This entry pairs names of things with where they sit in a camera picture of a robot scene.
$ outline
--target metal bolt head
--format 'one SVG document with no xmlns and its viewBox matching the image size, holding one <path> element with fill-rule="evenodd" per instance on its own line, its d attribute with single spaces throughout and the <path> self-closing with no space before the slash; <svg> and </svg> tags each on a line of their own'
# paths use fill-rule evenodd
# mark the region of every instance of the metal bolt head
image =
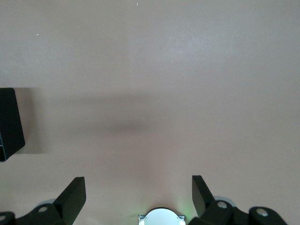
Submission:
<svg viewBox="0 0 300 225">
<path fill-rule="evenodd" d="M 47 211 L 47 209 L 48 209 L 48 207 L 43 206 L 43 207 L 38 209 L 38 212 L 45 212 L 45 211 Z"/>
<path fill-rule="evenodd" d="M 5 220 L 5 219 L 6 219 L 6 216 L 5 216 L 5 215 L 0 216 L 0 221 L 3 221 L 3 220 Z"/>
<path fill-rule="evenodd" d="M 267 216 L 268 216 L 267 211 L 264 210 L 264 209 L 262 209 L 262 208 L 258 208 L 258 209 L 256 210 L 256 212 L 257 212 L 260 216 L 262 216 L 262 217 L 267 217 Z"/>
<path fill-rule="evenodd" d="M 218 207 L 222 208 L 222 209 L 226 209 L 227 208 L 227 205 L 225 202 L 218 202 L 217 203 Z"/>
</svg>

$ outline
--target black box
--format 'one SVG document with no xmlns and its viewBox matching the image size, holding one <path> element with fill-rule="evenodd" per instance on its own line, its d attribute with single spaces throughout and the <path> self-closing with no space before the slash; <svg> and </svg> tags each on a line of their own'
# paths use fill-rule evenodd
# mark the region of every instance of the black box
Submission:
<svg viewBox="0 0 300 225">
<path fill-rule="evenodd" d="M 15 90 L 0 88 L 0 162 L 25 145 Z"/>
</svg>

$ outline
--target screw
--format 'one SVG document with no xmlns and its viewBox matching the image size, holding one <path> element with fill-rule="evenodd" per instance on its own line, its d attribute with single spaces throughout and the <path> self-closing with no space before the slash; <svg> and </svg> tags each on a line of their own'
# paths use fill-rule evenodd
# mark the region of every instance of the screw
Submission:
<svg viewBox="0 0 300 225">
<path fill-rule="evenodd" d="M 262 209 L 262 208 L 258 208 L 258 209 L 256 210 L 256 212 L 257 212 L 259 215 L 261 215 L 262 217 L 267 217 L 267 216 L 268 216 L 267 211 L 264 210 L 264 209 Z"/>
<path fill-rule="evenodd" d="M 48 207 L 43 206 L 43 207 L 38 209 L 38 212 L 45 212 L 45 211 L 47 211 L 47 209 L 48 209 Z"/>
<path fill-rule="evenodd" d="M 226 209 L 227 208 L 227 205 L 225 202 L 218 202 L 217 203 L 218 207 L 222 208 L 222 209 Z"/>
<path fill-rule="evenodd" d="M 6 219 L 6 216 L 5 216 L 5 215 L 0 216 L 0 221 L 3 221 L 3 220 L 5 220 L 5 219 Z"/>
</svg>

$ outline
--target black mechanical part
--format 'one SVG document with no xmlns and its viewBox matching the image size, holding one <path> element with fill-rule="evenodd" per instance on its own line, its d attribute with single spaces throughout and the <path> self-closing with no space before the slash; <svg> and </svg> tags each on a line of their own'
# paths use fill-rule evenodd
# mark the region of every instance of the black mechanical part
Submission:
<svg viewBox="0 0 300 225">
<path fill-rule="evenodd" d="M 1 212 L 0 225 L 72 225 L 85 200 L 84 177 L 76 177 L 53 204 L 39 205 L 18 219 L 12 212 Z"/>
<path fill-rule="evenodd" d="M 192 196 L 198 217 L 189 225 L 287 225 L 269 208 L 252 207 L 247 214 L 228 202 L 215 200 L 202 176 L 193 176 Z"/>
<path fill-rule="evenodd" d="M 25 145 L 15 90 L 0 88 L 0 162 Z"/>
</svg>

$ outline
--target black plastic bracket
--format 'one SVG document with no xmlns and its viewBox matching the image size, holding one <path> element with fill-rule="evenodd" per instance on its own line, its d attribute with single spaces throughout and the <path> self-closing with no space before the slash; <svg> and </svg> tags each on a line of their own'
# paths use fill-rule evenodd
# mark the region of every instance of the black plastic bracket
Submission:
<svg viewBox="0 0 300 225">
<path fill-rule="evenodd" d="M 0 162 L 25 145 L 15 90 L 0 88 Z"/>
<path fill-rule="evenodd" d="M 193 176 L 192 196 L 198 217 L 189 225 L 287 225 L 269 208 L 252 207 L 247 214 L 228 202 L 216 201 L 202 176 Z"/>
<path fill-rule="evenodd" d="M 43 204 L 18 219 L 0 213 L 0 225 L 72 225 L 86 201 L 84 177 L 76 177 L 53 204 Z"/>
</svg>

